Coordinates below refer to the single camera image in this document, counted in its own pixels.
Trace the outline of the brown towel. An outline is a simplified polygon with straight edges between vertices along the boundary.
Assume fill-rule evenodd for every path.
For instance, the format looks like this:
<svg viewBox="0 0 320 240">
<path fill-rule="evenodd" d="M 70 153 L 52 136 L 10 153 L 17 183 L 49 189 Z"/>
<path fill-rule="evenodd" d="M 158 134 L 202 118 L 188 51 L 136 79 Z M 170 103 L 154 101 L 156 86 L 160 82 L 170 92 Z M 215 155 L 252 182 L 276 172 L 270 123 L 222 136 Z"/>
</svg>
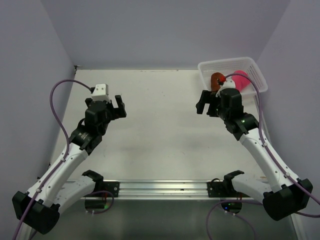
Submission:
<svg viewBox="0 0 320 240">
<path fill-rule="evenodd" d="M 225 81 L 226 81 L 226 78 L 222 73 L 220 72 L 213 73 L 210 78 L 211 91 L 217 93 Z"/>
</svg>

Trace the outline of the pink towel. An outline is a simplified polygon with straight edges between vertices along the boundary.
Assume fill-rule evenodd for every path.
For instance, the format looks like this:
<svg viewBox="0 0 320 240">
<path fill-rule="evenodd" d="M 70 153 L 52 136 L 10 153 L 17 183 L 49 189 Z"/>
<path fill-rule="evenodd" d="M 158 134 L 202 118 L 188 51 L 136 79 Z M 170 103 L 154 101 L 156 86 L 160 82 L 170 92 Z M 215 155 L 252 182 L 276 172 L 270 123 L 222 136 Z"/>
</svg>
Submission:
<svg viewBox="0 0 320 240">
<path fill-rule="evenodd" d="M 232 81 L 235 83 L 235 88 L 242 92 L 246 87 L 248 87 L 251 82 L 246 78 L 248 75 L 242 70 L 236 70 L 231 77 Z"/>
</svg>

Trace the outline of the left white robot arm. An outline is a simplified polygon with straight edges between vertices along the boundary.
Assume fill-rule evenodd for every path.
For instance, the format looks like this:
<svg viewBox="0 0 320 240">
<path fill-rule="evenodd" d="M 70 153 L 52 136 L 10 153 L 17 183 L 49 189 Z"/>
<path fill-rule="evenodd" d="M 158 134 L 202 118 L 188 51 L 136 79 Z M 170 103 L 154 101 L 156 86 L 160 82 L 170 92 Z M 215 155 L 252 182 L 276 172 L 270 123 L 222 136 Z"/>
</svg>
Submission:
<svg viewBox="0 0 320 240">
<path fill-rule="evenodd" d="M 127 116 L 120 95 L 115 96 L 117 107 L 111 101 L 87 98 L 85 117 L 68 137 L 57 161 L 26 192 L 18 191 L 12 203 L 19 223 L 13 235 L 16 239 L 23 224 L 36 232 L 47 234 L 57 224 L 60 215 L 70 205 L 85 196 L 114 197 L 104 186 L 102 175 L 85 171 L 80 178 L 64 188 L 75 169 L 102 142 L 111 121 Z"/>
</svg>

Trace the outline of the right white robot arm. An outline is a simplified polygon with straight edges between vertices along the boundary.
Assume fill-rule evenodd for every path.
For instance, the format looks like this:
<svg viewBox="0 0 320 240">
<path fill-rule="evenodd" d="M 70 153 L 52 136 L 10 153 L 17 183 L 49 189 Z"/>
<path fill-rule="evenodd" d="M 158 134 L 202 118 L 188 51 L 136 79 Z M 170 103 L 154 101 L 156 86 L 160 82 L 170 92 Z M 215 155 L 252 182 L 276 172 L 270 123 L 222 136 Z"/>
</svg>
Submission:
<svg viewBox="0 0 320 240">
<path fill-rule="evenodd" d="M 203 90 L 195 105 L 197 114 L 203 113 L 205 105 L 209 105 L 206 114 L 223 120 L 227 131 L 248 150 L 267 178 L 264 183 L 236 170 L 226 174 L 221 183 L 212 181 L 209 186 L 227 196 L 242 193 L 253 198 L 275 221 L 304 209 L 312 183 L 300 179 L 286 166 L 259 128 L 256 117 L 244 111 L 240 92 L 235 88 L 225 88 L 219 94 Z"/>
</svg>

